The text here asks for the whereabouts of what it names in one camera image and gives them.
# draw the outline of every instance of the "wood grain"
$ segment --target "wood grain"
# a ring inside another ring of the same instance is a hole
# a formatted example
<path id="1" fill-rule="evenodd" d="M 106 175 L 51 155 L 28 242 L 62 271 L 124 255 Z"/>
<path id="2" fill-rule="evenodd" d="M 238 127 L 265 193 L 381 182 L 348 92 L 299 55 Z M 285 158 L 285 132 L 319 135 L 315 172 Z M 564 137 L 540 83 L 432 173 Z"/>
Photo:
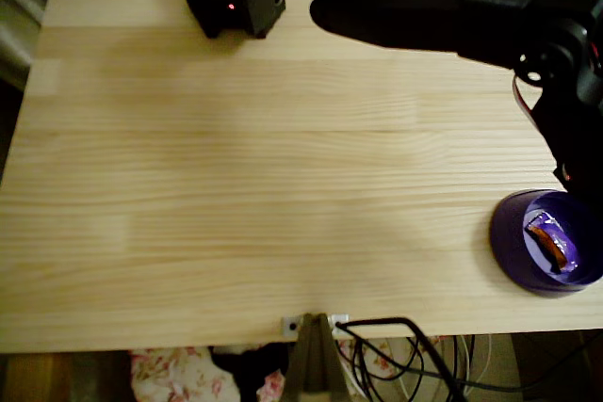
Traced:
<path id="1" fill-rule="evenodd" d="M 511 75 L 330 35 L 310 1 L 207 40 L 185 0 L 50 0 L 0 189 L 0 351 L 277 340 L 306 312 L 603 325 L 602 287 L 538 298 L 491 255 L 496 204 L 558 187 Z"/>

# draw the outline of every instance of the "electrical cable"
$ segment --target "electrical cable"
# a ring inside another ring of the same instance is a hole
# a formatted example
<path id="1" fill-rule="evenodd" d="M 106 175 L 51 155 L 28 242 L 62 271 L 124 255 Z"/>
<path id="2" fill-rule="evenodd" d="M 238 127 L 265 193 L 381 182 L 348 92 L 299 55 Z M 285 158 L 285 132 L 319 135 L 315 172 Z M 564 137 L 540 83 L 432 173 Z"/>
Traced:
<path id="1" fill-rule="evenodd" d="M 365 354 L 363 353 L 362 347 L 363 347 L 363 344 L 360 344 L 361 375 L 363 376 L 363 379 L 366 380 L 368 390 L 369 391 L 372 390 L 373 394 L 375 394 L 377 396 L 377 399 L 379 399 L 379 402 L 385 402 L 383 400 L 383 398 L 381 397 L 381 395 L 379 394 L 379 392 L 377 391 L 377 389 L 375 388 L 375 385 L 373 384 L 373 380 L 370 378 L 370 375 L 368 374 L 367 362 L 365 361 Z"/>
<path id="2" fill-rule="evenodd" d="M 389 342 L 389 339 L 385 339 L 385 341 L 387 342 L 387 346 L 389 347 L 389 352 L 392 354 L 392 358 L 394 358 L 394 347 L 392 347 L 391 343 Z M 414 347 L 413 355 L 412 355 L 413 358 L 416 355 L 416 350 L 417 350 L 417 347 Z M 412 363 L 413 363 L 412 361 L 408 361 L 406 363 L 406 365 L 410 366 Z M 402 376 L 399 376 L 398 381 L 399 381 L 399 386 L 402 389 L 402 392 L 404 393 L 404 397 L 406 397 L 406 400 L 408 400 L 410 395 L 408 395 L 408 390 L 406 389 L 406 385 L 404 384 L 404 378 L 402 378 Z"/>
<path id="3" fill-rule="evenodd" d="M 416 340 L 415 344 L 413 344 L 413 341 L 411 341 L 410 339 L 408 340 L 408 342 L 411 343 L 411 345 L 415 347 L 415 350 L 418 350 L 418 339 Z M 423 354 L 421 353 L 420 350 L 418 350 L 418 358 L 421 361 L 421 371 L 425 371 L 425 361 L 423 360 Z M 413 389 L 413 393 L 408 398 L 408 402 L 413 402 L 415 400 L 416 394 L 418 393 L 418 389 L 420 388 L 422 382 L 423 382 L 423 375 L 419 374 L 418 380 L 416 381 L 415 388 Z"/>
<path id="4" fill-rule="evenodd" d="M 343 358 L 345 358 L 347 360 L 347 362 L 349 362 L 350 364 L 352 364 L 351 360 L 343 354 L 343 351 L 341 350 L 341 348 L 339 348 L 339 346 L 337 346 L 337 349 L 339 349 L 339 354 Z M 344 372 L 348 375 L 348 378 L 350 379 L 350 382 L 351 382 L 352 386 L 356 389 L 356 391 L 358 392 L 358 394 L 361 395 L 362 397 L 364 397 L 365 399 L 368 399 L 367 395 L 365 394 L 365 392 L 360 387 L 360 384 L 358 382 L 356 382 L 356 378 L 352 375 L 351 369 L 345 363 L 343 363 L 343 362 L 341 363 L 341 366 L 343 367 Z"/>
<path id="5" fill-rule="evenodd" d="M 458 374 L 458 361 L 459 361 L 459 342 L 456 339 L 456 336 L 452 336 L 452 344 L 454 346 L 453 354 L 453 365 L 452 365 L 452 376 L 457 378 Z M 450 402 L 452 400 L 452 391 L 448 392 L 448 397 L 446 398 L 446 402 Z"/>
<path id="6" fill-rule="evenodd" d="M 473 362 L 473 352 L 475 352 L 475 334 L 471 335 L 471 345 L 469 346 L 469 363 Z"/>
<path id="7" fill-rule="evenodd" d="M 363 325 L 372 326 L 372 325 L 392 325 L 392 324 L 405 325 L 413 332 L 413 334 L 415 335 L 415 337 L 417 339 L 417 345 L 418 345 L 418 343 L 421 343 L 425 347 L 425 350 L 427 350 L 428 354 L 432 358 L 433 364 L 435 364 L 435 367 L 439 371 L 439 374 L 435 373 L 435 372 L 428 372 L 425 370 L 414 369 L 412 367 L 404 366 L 403 364 L 400 364 L 399 362 L 395 362 L 394 360 L 389 358 L 387 355 L 382 353 L 381 350 L 379 350 L 376 346 L 374 346 L 369 341 L 364 339 L 362 336 L 359 336 L 357 333 L 350 330 L 350 327 L 359 327 L 359 326 L 363 326 Z M 423 331 L 412 320 L 407 319 L 406 317 L 386 317 L 383 319 L 354 320 L 351 322 L 347 322 L 345 324 L 342 324 L 341 322 L 337 322 L 335 325 L 340 330 L 345 331 L 347 334 L 349 334 L 350 336 L 353 336 L 358 341 L 364 342 L 367 345 L 367 347 L 370 348 L 373 352 L 377 353 L 377 355 L 384 358 L 387 362 L 390 362 L 391 364 L 397 366 L 398 369 L 402 369 L 405 367 L 407 372 L 412 372 L 413 374 L 419 374 L 419 375 L 424 375 L 424 376 L 431 374 L 433 377 L 437 376 L 438 378 L 442 378 L 448 385 L 448 389 L 453 392 L 453 396 L 454 396 L 453 400 L 456 400 L 456 401 L 464 400 L 463 393 L 461 393 L 461 390 L 459 389 L 459 387 L 457 385 L 457 383 L 463 383 L 463 381 L 452 377 L 452 374 L 450 373 L 450 370 L 446 366 L 446 363 L 444 362 L 444 360 L 442 360 L 442 357 L 440 357 L 440 355 L 437 353 L 435 348 L 433 348 L 433 344 L 430 342 L 429 339 L 427 339 L 427 336 L 425 336 L 425 333 L 423 333 Z"/>
<path id="8" fill-rule="evenodd" d="M 466 361 L 464 367 L 464 378 L 466 380 L 469 380 L 469 378 L 471 377 L 471 360 L 469 360 L 469 349 L 467 348 L 467 341 L 464 339 L 463 335 L 461 335 L 461 343 L 463 344 L 464 357 Z"/>
<path id="9" fill-rule="evenodd" d="M 342 358 L 343 358 L 343 359 L 344 359 L 346 362 L 348 362 L 348 363 L 349 363 L 349 364 L 351 364 L 352 366 L 354 366 L 354 365 L 356 365 L 356 366 L 357 366 L 357 364 L 354 364 L 354 363 L 352 363 L 352 362 L 351 362 L 351 359 L 350 359 L 350 358 L 348 358 L 348 357 L 346 356 L 346 354 L 343 352 L 343 350 L 341 350 L 341 348 L 340 348 L 339 346 L 337 347 L 337 351 L 339 352 L 339 355 L 341 355 L 341 357 L 342 357 Z M 417 350 L 417 348 L 416 348 L 416 347 L 414 346 L 414 344 L 413 344 L 413 354 L 412 354 L 412 355 L 411 355 L 411 357 L 409 358 L 408 362 L 407 362 L 407 363 L 404 365 L 404 369 L 402 369 L 402 370 L 401 370 L 399 373 L 397 373 L 397 374 L 396 374 L 396 375 L 394 375 L 394 376 L 391 376 L 391 377 L 381 377 L 381 376 L 378 376 L 378 375 L 376 375 L 376 374 L 371 374 L 370 372 L 369 372 L 368 374 L 369 374 L 371 377 L 376 378 L 377 380 L 383 380 L 383 381 L 393 381 L 393 380 L 397 380 L 398 378 L 401 378 L 401 377 L 402 377 L 404 374 L 406 374 L 406 367 L 410 366 L 410 365 L 411 365 L 411 363 L 412 363 L 412 362 L 415 360 L 415 356 L 416 356 L 417 351 L 418 351 L 418 350 Z"/>
<path id="10" fill-rule="evenodd" d="M 367 400 L 369 402 L 373 402 L 373 398 L 370 395 L 370 391 L 368 390 L 365 379 L 363 378 L 362 368 L 360 367 L 360 363 L 356 364 L 356 357 L 358 356 L 358 352 L 360 352 L 360 355 L 362 355 L 362 349 L 360 348 L 361 344 L 362 344 L 362 342 L 354 341 L 354 351 L 351 355 L 352 364 L 353 364 L 352 371 L 353 371 L 354 379 L 356 380 L 356 383 L 358 383 L 358 386 L 360 386 L 360 388 L 362 388 L 362 391 L 365 394 L 365 397 L 367 398 Z M 360 369 L 360 378 L 358 378 L 358 375 L 356 374 L 356 368 Z"/>
<path id="11" fill-rule="evenodd" d="M 383 318 L 383 319 L 373 319 L 373 320 L 364 320 L 364 321 L 354 321 L 354 322 L 348 322 L 345 324 L 342 323 L 337 323 L 336 326 L 346 332 L 347 334 L 349 334 L 350 336 L 352 336 L 353 338 L 355 338 L 358 341 L 364 342 L 367 344 L 367 347 L 370 348 L 371 350 L 373 350 L 373 352 L 375 352 L 378 356 L 382 357 L 384 360 L 386 360 L 387 362 L 389 362 L 390 364 L 398 367 L 398 369 L 406 369 L 407 372 L 411 373 L 411 374 L 419 374 L 419 375 L 423 375 L 426 377 L 431 377 L 431 378 L 440 378 L 443 379 L 447 384 L 450 381 L 450 378 L 452 377 L 452 375 L 450 374 L 450 371 L 446 368 L 446 374 L 445 375 L 441 375 L 438 374 L 437 372 L 431 372 L 431 371 L 425 371 L 425 370 L 419 370 L 419 369 L 415 369 L 413 367 L 409 367 L 406 366 L 404 364 L 401 364 L 399 362 L 396 362 L 394 360 L 392 360 L 391 358 L 389 358 L 387 355 L 385 355 L 384 353 L 381 352 L 381 350 L 379 350 L 377 347 L 375 347 L 373 344 L 369 343 L 366 339 L 364 339 L 362 336 L 358 335 L 357 333 L 355 333 L 354 331 L 350 330 L 349 327 L 355 327 L 355 326 L 359 326 L 359 325 L 392 325 L 392 324 L 402 324 L 402 325 L 407 325 L 410 322 L 408 319 L 405 319 L 403 317 L 390 317 L 390 318 Z M 422 337 L 425 337 L 425 335 L 423 334 L 423 332 L 421 330 L 418 330 L 420 332 L 420 334 L 422 335 Z M 565 355 L 561 360 L 559 360 L 558 362 L 556 362 L 555 364 L 553 364 L 551 367 L 549 367 L 540 377 L 538 377 L 536 380 L 532 381 L 531 383 L 528 383 L 526 385 L 522 385 L 522 386 L 499 386 L 499 385 L 491 385 L 491 384 L 487 384 L 487 383 L 480 383 L 480 382 L 476 382 L 476 381 L 469 381 L 469 380 L 465 380 L 465 379 L 461 379 L 461 378 L 457 378 L 456 380 L 453 380 L 452 383 L 458 383 L 458 384 L 463 384 L 463 385 L 467 385 L 467 386 L 471 386 L 474 388 L 480 388 L 482 390 L 486 390 L 486 391 L 498 391 L 500 393 L 522 393 L 524 391 L 527 390 L 531 390 L 532 388 L 535 388 L 537 386 L 539 386 L 540 384 L 542 384 L 544 381 L 546 381 L 548 378 L 550 378 L 552 375 L 554 375 L 564 364 L 566 364 L 568 361 L 572 360 L 573 358 L 575 358 L 579 353 L 582 352 L 582 350 L 586 349 L 590 344 L 592 344 L 594 341 L 596 341 L 597 339 L 601 338 L 601 336 L 603 336 L 603 331 L 600 331 L 599 333 L 597 333 L 596 335 L 594 335 L 593 337 L 589 338 L 586 342 L 584 342 L 581 346 L 576 347 L 574 350 L 572 350 L 571 352 L 569 352 L 567 355 Z M 437 354 L 437 352 L 435 352 L 435 350 L 433 349 L 433 345 L 431 343 L 430 347 L 432 349 L 432 351 Z"/>
<path id="12" fill-rule="evenodd" d="M 492 335 L 489 334 L 488 335 L 488 358 L 486 358 L 486 364 L 483 366 L 483 369 L 481 369 L 481 373 L 480 376 L 475 380 L 476 383 L 480 383 L 481 379 L 483 378 L 483 376 L 485 375 L 486 371 L 488 370 L 488 366 L 490 365 L 490 358 L 492 357 Z M 470 395 L 473 390 L 475 388 L 467 388 L 467 391 L 464 395 Z"/>

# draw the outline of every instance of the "pink floral cloth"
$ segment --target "pink floral cloth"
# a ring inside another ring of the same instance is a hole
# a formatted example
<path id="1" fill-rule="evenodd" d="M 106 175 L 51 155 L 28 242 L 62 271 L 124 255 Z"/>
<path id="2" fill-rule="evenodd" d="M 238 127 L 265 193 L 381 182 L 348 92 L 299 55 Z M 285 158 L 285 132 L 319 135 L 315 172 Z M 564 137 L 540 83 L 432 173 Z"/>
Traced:
<path id="1" fill-rule="evenodd" d="M 391 356 L 385 340 L 372 340 L 373 345 Z M 339 341 L 339 347 L 351 357 L 352 341 Z M 237 353 L 250 348 L 242 347 Z M 211 359 L 207 347 L 151 348 L 132 350 L 132 389 L 138 402 L 237 402 L 238 387 L 232 374 L 220 369 Z M 391 377 L 396 370 L 372 351 L 365 350 L 369 371 L 382 377 Z M 343 365 L 350 365 L 343 360 Z M 347 377 L 352 396 L 360 397 Z M 266 377 L 257 391 L 258 402 L 277 402 L 285 387 L 280 371 Z"/>

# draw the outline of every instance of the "light wood tabletop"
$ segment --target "light wood tabletop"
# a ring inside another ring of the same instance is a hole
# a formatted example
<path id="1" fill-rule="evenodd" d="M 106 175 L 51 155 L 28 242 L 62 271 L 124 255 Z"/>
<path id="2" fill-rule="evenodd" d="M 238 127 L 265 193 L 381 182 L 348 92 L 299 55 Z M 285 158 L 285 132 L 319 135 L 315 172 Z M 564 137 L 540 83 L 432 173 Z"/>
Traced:
<path id="1" fill-rule="evenodd" d="M 559 187 L 512 75 L 331 35 L 310 1 L 208 40 L 185 0 L 50 0 L 0 188 L 1 352 L 264 342 L 321 312 L 603 326 L 603 286 L 540 298 L 492 256 L 497 202 Z"/>

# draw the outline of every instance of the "black cable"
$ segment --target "black cable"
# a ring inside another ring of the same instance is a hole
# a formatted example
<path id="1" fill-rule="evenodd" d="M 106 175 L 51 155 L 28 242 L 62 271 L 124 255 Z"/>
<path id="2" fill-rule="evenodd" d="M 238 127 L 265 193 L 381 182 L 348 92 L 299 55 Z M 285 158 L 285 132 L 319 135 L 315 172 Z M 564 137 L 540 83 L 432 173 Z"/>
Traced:
<path id="1" fill-rule="evenodd" d="M 373 384 L 373 380 L 370 378 L 370 375 L 368 374 L 368 368 L 367 368 L 367 362 L 365 361 L 365 354 L 362 353 L 362 345 L 360 345 L 360 371 L 361 374 L 363 376 L 363 378 L 366 380 L 366 385 L 367 387 L 372 390 L 373 394 L 375 394 L 375 396 L 379 399 L 379 402 L 385 402 L 383 400 L 383 398 L 381 397 L 381 395 L 379 394 L 379 392 L 377 391 L 377 389 L 375 388 L 375 385 Z"/>
<path id="2" fill-rule="evenodd" d="M 382 357 L 384 360 L 386 360 L 390 364 L 396 366 L 398 369 L 406 369 L 406 371 L 411 374 L 418 374 L 418 375 L 431 377 L 431 378 L 445 379 L 444 376 L 442 376 L 436 372 L 422 371 L 419 369 L 415 369 L 413 367 L 408 367 L 399 362 L 395 362 L 394 360 L 390 359 L 387 355 L 382 353 L 381 350 L 379 350 L 377 347 L 373 346 L 371 343 L 368 343 L 364 338 L 362 338 L 361 336 L 359 336 L 358 334 L 356 334 L 355 332 L 351 331 L 348 328 L 348 326 L 353 327 L 356 325 L 387 325 L 387 324 L 390 324 L 390 325 L 391 324 L 402 324 L 402 322 L 399 322 L 399 318 L 397 318 L 397 317 L 391 317 L 391 318 L 385 318 L 385 319 L 349 322 L 347 324 L 337 323 L 336 326 L 340 330 L 345 331 L 347 334 L 354 337 L 356 340 L 361 341 L 361 342 L 366 342 L 368 348 L 370 348 L 373 352 L 375 352 L 377 355 Z M 453 381 L 455 381 L 456 383 L 459 383 L 459 384 L 472 386 L 474 388 L 480 388 L 481 390 L 486 390 L 486 391 L 498 391 L 500 393 L 522 393 L 524 391 L 531 390 L 532 388 L 535 388 L 538 385 L 542 384 L 545 380 L 547 380 L 555 372 L 557 372 L 560 369 L 560 367 L 562 367 L 566 362 L 575 358 L 579 353 L 582 352 L 582 350 L 587 348 L 590 344 L 592 344 L 595 340 L 599 339 L 601 336 L 603 336 L 603 330 L 600 331 L 599 333 L 597 333 L 595 336 L 588 339 L 581 346 L 576 347 L 574 350 L 572 350 L 567 355 L 565 355 L 561 360 L 559 360 L 558 362 L 553 364 L 551 367 L 549 367 L 540 377 L 538 377 L 536 380 L 534 380 L 533 382 L 528 383 L 526 385 L 498 386 L 498 385 L 490 385 L 487 383 L 478 383 L 477 381 L 469 381 L 469 380 L 465 380 L 462 378 L 456 378 L 456 380 L 453 380 Z"/>
<path id="3" fill-rule="evenodd" d="M 360 366 L 356 364 L 356 356 L 358 355 L 358 352 L 360 352 L 360 355 L 362 356 L 362 349 L 360 348 L 361 344 L 362 344 L 362 342 L 360 342 L 360 341 L 354 341 L 354 351 L 351 354 L 351 359 L 352 359 L 351 371 L 354 375 L 354 380 L 356 380 L 358 387 L 364 392 L 367 400 L 369 402 L 373 402 L 373 398 L 370 395 L 370 391 L 368 390 L 367 386 L 365 385 L 365 380 L 362 376 L 362 368 L 360 368 Z M 360 378 L 358 378 L 358 374 L 356 374 L 356 368 L 360 368 Z"/>
<path id="4" fill-rule="evenodd" d="M 408 340 L 408 342 L 411 343 L 411 346 L 413 346 L 415 348 L 415 350 L 418 351 L 418 358 L 421 361 L 421 371 L 425 371 L 425 361 L 423 360 L 423 354 L 418 349 L 418 339 L 416 340 L 416 343 L 413 343 L 410 339 Z M 423 382 L 423 375 L 419 374 L 418 380 L 416 381 L 415 389 L 413 390 L 413 393 L 411 394 L 411 396 L 408 398 L 408 402 L 413 402 L 415 400 L 416 394 L 418 393 L 418 389 L 421 386 L 422 382 Z"/>
<path id="5" fill-rule="evenodd" d="M 430 342 L 429 339 L 427 339 L 427 336 L 425 336 L 425 333 L 423 333 L 423 331 L 421 331 L 421 329 L 412 320 L 407 319 L 406 317 L 388 317 L 385 319 L 355 320 L 355 321 L 347 322 L 345 324 L 337 322 L 337 324 L 335 324 L 335 325 L 340 330 L 343 330 L 347 334 L 356 338 L 358 341 L 365 342 L 368 348 L 370 348 L 372 351 L 377 353 L 377 355 L 379 355 L 380 357 L 384 358 L 387 362 L 390 362 L 391 364 L 397 366 L 398 369 L 406 368 L 408 372 L 427 376 L 428 371 L 425 371 L 425 370 L 420 371 L 418 369 L 413 369 L 412 367 L 406 367 L 403 364 L 400 364 L 399 362 L 395 362 L 394 360 L 389 358 L 387 355 L 382 353 L 381 350 L 379 350 L 377 347 L 375 347 L 369 341 L 365 340 L 364 338 L 362 338 L 361 336 L 359 336 L 358 334 L 356 334 L 355 332 L 350 330 L 350 327 L 358 327 L 358 326 L 363 326 L 363 325 L 391 325 L 391 324 L 405 325 L 413 332 L 417 341 L 420 342 L 425 347 L 425 350 L 427 350 L 427 353 L 429 353 L 430 357 L 433 360 L 433 364 L 435 364 L 435 367 L 439 371 L 439 374 L 437 374 L 435 372 L 430 372 L 429 374 L 432 374 L 433 376 L 437 376 L 438 378 L 442 378 L 446 382 L 446 384 L 448 385 L 448 389 L 453 393 L 453 396 L 454 396 L 453 400 L 455 400 L 455 401 L 465 400 L 463 397 L 463 393 L 461 393 L 461 390 L 457 386 L 457 382 L 461 382 L 461 381 L 459 379 L 454 379 L 452 377 L 452 374 L 450 373 L 450 370 L 444 363 L 444 360 L 442 360 L 442 357 L 440 357 L 440 355 L 437 353 L 435 348 L 433 348 L 433 344 Z"/>
<path id="6" fill-rule="evenodd" d="M 471 344 L 469 345 L 469 365 L 473 363 L 473 353 L 475 352 L 475 334 L 471 335 Z"/>
<path id="7" fill-rule="evenodd" d="M 411 354 L 410 358 L 408 359 L 408 362 L 405 364 L 405 368 L 411 365 L 411 363 L 415 360 L 416 353 L 418 352 L 418 347 L 415 346 L 415 343 L 411 342 L 411 345 L 413 346 L 413 353 Z M 353 363 L 351 361 L 351 359 L 346 356 L 346 354 L 343 352 L 343 350 L 341 349 L 341 347 L 339 346 L 339 344 L 336 344 L 336 346 L 337 346 L 337 351 L 339 352 L 339 355 L 341 355 L 341 358 L 343 358 L 346 362 L 348 362 L 352 366 L 357 366 L 357 364 Z M 382 377 L 382 376 L 378 376 L 377 374 L 371 374 L 370 372 L 368 374 L 371 377 L 376 378 L 377 380 L 393 381 L 393 380 L 397 380 L 398 378 L 400 378 L 404 374 L 406 374 L 406 369 L 405 368 L 402 369 L 400 372 L 398 372 L 396 375 L 391 376 L 391 377 Z"/>
<path id="8" fill-rule="evenodd" d="M 456 336 L 452 336 L 452 343 L 454 344 L 454 364 L 452 367 L 452 376 L 454 378 L 458 377 L 458 365 L 459 365 L 459 341 L 456 339 Z M 448 392 L 448 397 L 446 398 L 446 402 L 450 402 L 452 400 L 452 392 Z"/>
<path id="9" fill-rule="evenodd" d="M 471 335 L 471 343 L 469 344 L 469 368 L 467 369 L 466 375 L 467 378 L 470 378 L 471 375 L 471 365 L 473 364 L 473 354 L 475 352 L 475 334 Z M 461 391 L 464 394 L 464 385 L 461 385 Z"/>

